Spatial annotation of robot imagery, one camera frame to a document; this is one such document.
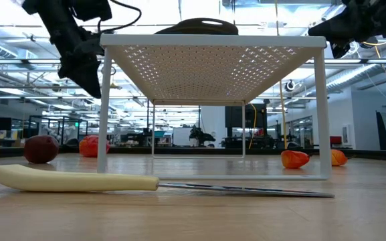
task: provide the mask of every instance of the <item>white shelf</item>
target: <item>white shelf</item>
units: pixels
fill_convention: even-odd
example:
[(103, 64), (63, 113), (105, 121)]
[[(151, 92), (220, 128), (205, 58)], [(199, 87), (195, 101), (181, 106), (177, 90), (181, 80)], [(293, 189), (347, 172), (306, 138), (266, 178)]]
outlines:
[(325, 47), (323, 37), (102, 35), (154, 104), (242, 105)]

